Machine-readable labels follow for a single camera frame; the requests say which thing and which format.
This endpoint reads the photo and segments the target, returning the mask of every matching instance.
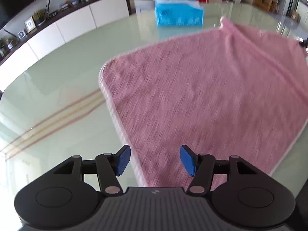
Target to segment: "glass table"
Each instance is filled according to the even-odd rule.
[[[153,11],[105,25],[45,56],[6,88],[0,100],[1,230],[21,227],[13,199],[22,187],[72,155],[94,159],[121,147],[98,89],[98,73],[108,59],[169,37],[217,28],[221,16],[300,38],[283,22],[247,4],[213,3],[204,9],[203,28],[157,28]],[[308,177],[306,132],[273,174],[294,195]],[[99,190],[95,175],[85,175],[85,181]],[[119,181],[123,190],[137,186],[131,165]]]

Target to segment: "cabinet door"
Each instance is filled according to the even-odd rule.
[[[296,12],[299,13],[301,19],[299,24],[305,25],[308,15],[308,6],[304,5],[302,2],[298,2]]]
[[[308,30],[308,18],[306,19],[306,22],[305,22],[305,24],[304,25],[301,25],[305,30]]]
[[[95,23],[89,6],[78,9],[56,21],[65,42],[95,29]]]
[[[65,42],[55,23],[37,33],[28,41],[30,47],[39,59],[48,55]]]
[[[97,27],[129,16],[126,0],[100,0],[90,8]]]
[[[0,66],[0,90],[3,92],[18,76],[38,61],[29,44],[24,43]]]

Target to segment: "potted succulent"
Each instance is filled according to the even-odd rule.
[[[35,25],[39,26],[44,21],[43,11],[38,10],[38,11],[34,12],[32,18],[33,18],[33,21],[35,22]]]

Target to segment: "picture frame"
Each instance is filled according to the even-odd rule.
[[[26,32],[24,30],[22,30],[21,32],[18,33],[18,37],[21,40],[22,38],[24,38],[26,36]]]
[[[36,25],[32,17],[30,17],[28,20],[25,21],[25,25],[26,25],[28,33],[36,28]]]

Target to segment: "small box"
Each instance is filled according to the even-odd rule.
[[[291,19],[295,22],[298,22],[299,20],[299,13],[297,13],[295,10],[292,11]]]
[[[193,0],[156,0],[155,16],[158,27],[203,26],[203,7]]]

